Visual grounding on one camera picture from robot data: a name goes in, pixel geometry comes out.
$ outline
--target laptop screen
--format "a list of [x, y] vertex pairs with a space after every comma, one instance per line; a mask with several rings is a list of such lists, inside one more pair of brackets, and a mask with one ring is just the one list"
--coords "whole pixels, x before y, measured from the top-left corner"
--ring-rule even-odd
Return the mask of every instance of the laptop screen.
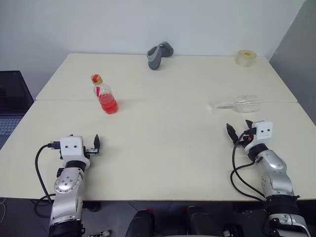
[[32, 103], [19, 71], [0, 72], [0, 115], [26, 113]]

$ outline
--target white table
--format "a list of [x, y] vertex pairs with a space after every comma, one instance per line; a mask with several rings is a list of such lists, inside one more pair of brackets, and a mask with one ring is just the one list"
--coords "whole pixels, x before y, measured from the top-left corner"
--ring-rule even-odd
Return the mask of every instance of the white table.
[[248, 68], [231, 56], [163, 58], [159, 70], [145, 55], [69, 54], [37, 100], [94, 100], [91, 75], [100, 74], [118, 99], [149, 98], [217, 101], [255, 94], [262, 101], [297, 102], [265, 57]]
[[[107, 115], [96, 100], [36, 101], [0, 150], [0, 196], [40, 198], [38, 149], [69, 134], [83, 136], [90, 147], [99, 134], [101, 153], [86, 170], [86, 200], [248, 200], [229, 181], [233, 145], [226, 123], [240, 134], [245, 119], [270, 119], [274, 134], [267, 146], [287, 163], [295, 194], [316, 198], [316, 128], [297, 103], [262, 103], [251, 114], [213, 114], [206, 102], [191, 97], [118, 105], [116, 114]], [[242, 149], [236, 159], [249, 163]], [[45, 149], [39, 158], [50, 193], [61, 165], [58, 151]], [[261, 189], [255, 167], [241, 175]]]

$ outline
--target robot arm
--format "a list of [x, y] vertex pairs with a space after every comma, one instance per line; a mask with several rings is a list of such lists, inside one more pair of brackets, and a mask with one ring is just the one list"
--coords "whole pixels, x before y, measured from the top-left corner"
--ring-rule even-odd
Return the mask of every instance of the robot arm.
[[58, 170], [54, 188], [56, 198], [49, 223], [49, 237], [80, 237], [85, 229], [81, 223], [84, 172], [90, 166], [90, 154], [99, 153], [98, 135], [94, 149], [86, 150], [80, 136], [60, 140], [63, 167]]
[[[255, 161], [261, 173], [261, 185], [266, 198], [265, 209], [272, 229], [271, 236], [310, 237], [307, 225], [296, 204], [292, 182], [286, 174], [286, 164], [264, 142], [272, 137], [273, 124], [270, 121], [251, 122], [246, 120], [249, 130], [243, 141], [248, 157]], [[237, 142], [235, 130], [227, 124], [227, 131], [233, 142]]]

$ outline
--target floor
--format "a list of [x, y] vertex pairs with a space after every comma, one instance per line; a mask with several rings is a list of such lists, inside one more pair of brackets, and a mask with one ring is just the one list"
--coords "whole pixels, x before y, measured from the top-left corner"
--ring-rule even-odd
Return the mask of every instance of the floor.
[[[27, 199], [8, 198], [5, 202], [6, 216], [0, 224], [0, 236], [20, 237], [47, 236], [49, 221], [39, 218], [33, 212], [34, 205]], [[83, 212], [85, 237], [104, 230], [112, 230], [111, 237], [124, 237], [128, 225], [138, 210], [152, 209], [156, 216], [157, 229], [163, 235], [184, 234], [180, 225], [181, 214], [185, 207], [198, 205], [203, 207], [217, 224], [239, 223], [243, 226], [246, 237], [264, 237], [261, 223], [265, 213], [262, 210], [244, 211], [243, 206], [250, 202], [192, 202], [192, 201], [103, 201], [98, 212]], [[300, 208], [308, 223], [315, 225], [316, 201], [303, 201]], [[50, 214], [50, 207], [41, 207], [42, 214]]]

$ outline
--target red liquid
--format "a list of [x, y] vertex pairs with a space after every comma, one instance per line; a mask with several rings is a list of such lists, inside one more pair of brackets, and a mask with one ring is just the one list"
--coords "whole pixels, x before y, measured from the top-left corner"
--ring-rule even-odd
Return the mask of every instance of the red liquid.
[[112, 94], [103, 94], [99, 96], [99, 102], [102, 109], [108, 114], [114, 114], [118, 111], [118, 104]]

